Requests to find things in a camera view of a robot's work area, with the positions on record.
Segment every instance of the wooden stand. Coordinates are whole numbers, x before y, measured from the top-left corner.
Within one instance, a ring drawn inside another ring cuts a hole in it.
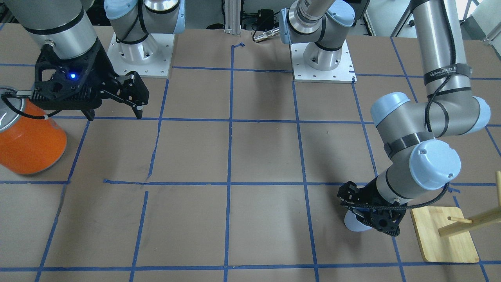
[[[501,172],[496,172],[499,207],[465,219],[459,208],[422,207],[411,210],[414,229],[427,262],[478,262],[470,230],[501,220]]]

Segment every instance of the metal rod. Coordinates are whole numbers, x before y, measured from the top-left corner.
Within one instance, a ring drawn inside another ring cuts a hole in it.
[[[468,3],[466,4],[466,10],[464,10],[463,21],[465,21],[466,17],[468,16],[468,11],[470,6],[471,6],[471,0],[468,0]]]
[[[395,29],[393,30],[393,32],[391,33],[391,37],[398,37],[398,35],[400,34],[400,32],[402,31],[404,25],[407,23],[407,21],[409,20],[410,18],[410,15],[411,15],[411,12],[410,12],[410,6],[407,6],[407,8],[405,9],[404,11],[404,14],[402,15],[402,17],[400,18],[400,20],[398,21],[397,23],[397,26],[395,26]]]

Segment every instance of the black cable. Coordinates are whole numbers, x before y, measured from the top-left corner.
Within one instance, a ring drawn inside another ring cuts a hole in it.
[[[258,29],[271,17],[275,17],[276,15],[278,15],[278,13],[280,13],[280,11],[274,13],[273,15],[269,15],[266,17],[266,19],[263,20],[263,22],[261,22],[261,24],[259,26],[256,27],[256,29],[254,30],[254,33],[252,34],[252,41],[256,42],[254,40],[254,36],[256,35],[256,32],[258,32]]]
[[[445,183],[445,185],[443,186],[443,190],[442,192],[440,192],[440,194],[438,194],[438,196],[436,196],[433,200],[430,200],[428,202],[425,202],[425,203],[422,203],[422,204],[418,204],[418,205],[411,205],[411,206],[396,206],[396,207],[388,207],[388,206],[376,206],[376,205],[367,205],[367,204],[352,204],[352,203],[342,203],[341,205],[342,206],[346,206],[346,207],[354,207],[354,208],[367,208],[367,209],[373,209],[373,210],[409,210],[409,209],[417,209],[417,208],[422,208],[422,207],[426,207],[426,206],[429,206],[435,202],[437,202],[438,200],[440,200],[443,195],[445,195],[445,192],[447,192],[447,189],[449,188],[449,182]]]
[[[442,14],[445,19],[445,25],[447,27],[447,33],[449,35],[449,41],[450,41],[450,64],[454,65],[456,64],[456,44],[454,43],[454,34],[452,34],[452,27],[450,26],[450,21],[449,17],[447,15],[447,9],[445,8],[445,0],[440,1],[440,5],[442,7]],[[428,100],[428,104],[426,105],[425,112],[424,112],[424,120],[426,122],[426,127],[428,128],[428,132],[432,132],[431,129],[431,121],[430,121],[430,109],[431,105],[433,104],[435,97],[437,94],[442,90],[442,88],[449,82],[451,79],[452,75],[448,75],[444,82],[435,90],[435,92],[432,94],[430,99]]]
[[[0,87],[0,89],[11,90],[11,89],[4,88],[4,87]],[[32,119],[47,119],[47,118],[49,118],[51,116],[54,116],[54,115],[56,115],[56,114],[58,114],[58,113],[61,112],[60,110],[53,111],[53,112],[47,114],[46,116],[45,115],[31,115],[29,113],[25,113],[23,111],[18,110],[16,107],[14,107],[14,105],[12,105],[12,103],[8,99],[8,98],[22,99],[22,98],[26,98],[26,96],[17,97],[17,96],[14,96],[12,94],[12,92],[6,92],[6,93],[2,94],[1,98],[2,98],[2,101],[5,103],[5,105],[7,105],[7,107],[9,107],[9,109],[11,109],[11,111],[15,112],[18,115],[27,117],[27,118],[32,118]]]

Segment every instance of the wooden dowel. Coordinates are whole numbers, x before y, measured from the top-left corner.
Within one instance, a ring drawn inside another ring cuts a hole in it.
[[[450,220],[450,221],[455,221],[455,222],[473,223],[473,220],[471,220],[471,219],[466,219],[466,218],[459,218],[459,217],[447,216],[447,219],[448,219],[448,220]]]
[[[501,206],[501,172],[496,172],[497,203]]]
[[[462,223],[462,222],[454,222],[447,226],[438,229],[438,234],[440,237],[449,237],[457,234],[461,234],[463,232],[467,232],[470,230],[475,230],[477,228],[481,228],[493,223],[499,222],[501,220],[501,207],[493,208],[486,212],[482,212],[470,218],[472,223]]]

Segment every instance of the table surface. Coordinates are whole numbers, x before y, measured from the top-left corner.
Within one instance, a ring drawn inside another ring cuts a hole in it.
[[[107,48],[112,29],[96,31]],[[300,83],[279,39],[186,30],[170,78],[144,79],[142,120],[111,100],[92,122],[56,116],[68,146],[53,167],[0,168],[0,280],[499,279],[499,225],[471,233],[476,264],[423,262],[410,215],[396,238],[345,228],[339,185],[366,184],[391,165],[370,106],[395,91],[426,101],[415,39],[350,36],[348,45],[356,84]],[[497,205],[501,62],[481,42],[465,49],[492,117],[443,138],[462,171],[435,205],[471,216]],[[30,89],[38,54],[21,26],[0,26],[0,85]]]

